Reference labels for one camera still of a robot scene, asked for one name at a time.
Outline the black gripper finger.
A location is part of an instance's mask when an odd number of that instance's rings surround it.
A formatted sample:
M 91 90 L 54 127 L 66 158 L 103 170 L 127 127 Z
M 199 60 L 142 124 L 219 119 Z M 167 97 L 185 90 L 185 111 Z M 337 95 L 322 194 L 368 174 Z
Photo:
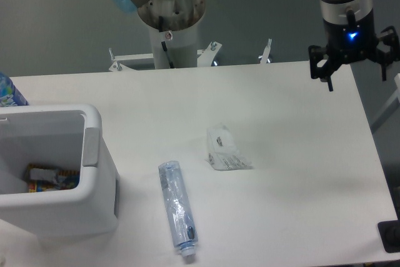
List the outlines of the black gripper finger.
M 380 65 L 381 79 L 387 80 L 387 70 L 399 61 L 399 36 L 394 26 L 388 26 L 374 34 L 367 48 L 367 59 Z
M 333 92 L 331 76 L 343 64 L 339 53 L 329 45 L 325 47 L 311 45 L 308 47 L 308 54 L 311 78 L 320 79 L 321 82 L 327 83 L 328 90 Z

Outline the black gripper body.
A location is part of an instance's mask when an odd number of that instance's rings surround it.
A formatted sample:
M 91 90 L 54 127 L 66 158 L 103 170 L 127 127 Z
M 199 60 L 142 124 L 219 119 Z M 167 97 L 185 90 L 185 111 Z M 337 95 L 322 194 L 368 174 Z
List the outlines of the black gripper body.
M 329 63 L 376 60 L 378 39 L 372 9 L 345 8 L 341 12 L 324 11 L 322 16 L 327 44 L 321 56 Z

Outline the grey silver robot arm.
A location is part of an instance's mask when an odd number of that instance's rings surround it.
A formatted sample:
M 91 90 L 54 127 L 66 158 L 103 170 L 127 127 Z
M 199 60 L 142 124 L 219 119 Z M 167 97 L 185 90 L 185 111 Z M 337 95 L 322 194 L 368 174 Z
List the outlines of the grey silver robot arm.
M 149 27 L 171 38 L 199 23 L 205 0 L 113 0 L 124 12 L 136 12 Z M 327 44 L 308 48 L 310 75 L 330 83 L 344 64 L 370 60 L 386 71 L 399 61 L 399 36 L 389 26 L 375 32 L 373 0 L 319 0 Z

